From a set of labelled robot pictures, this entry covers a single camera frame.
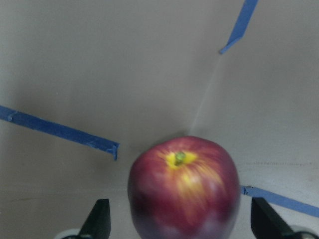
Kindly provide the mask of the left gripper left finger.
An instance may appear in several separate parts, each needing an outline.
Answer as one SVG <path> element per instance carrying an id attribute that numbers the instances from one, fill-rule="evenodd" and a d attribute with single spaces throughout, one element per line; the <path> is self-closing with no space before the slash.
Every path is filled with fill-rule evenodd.
<path id="1" fill-rule="evenodd" d="M 111 233 L 109 199 L 99 199 L 83 224 L 80 239 L 108 239 Z"/>

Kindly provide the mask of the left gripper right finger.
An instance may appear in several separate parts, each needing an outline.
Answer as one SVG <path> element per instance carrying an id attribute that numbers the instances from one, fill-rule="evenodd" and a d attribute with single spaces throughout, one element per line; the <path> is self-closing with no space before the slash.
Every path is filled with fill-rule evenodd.
<path id="1" fill-rule="evenodd" d="M 251 230 L 256 239 L 294 239 L 295 233 L 261 197 L 251 201 Z"/>

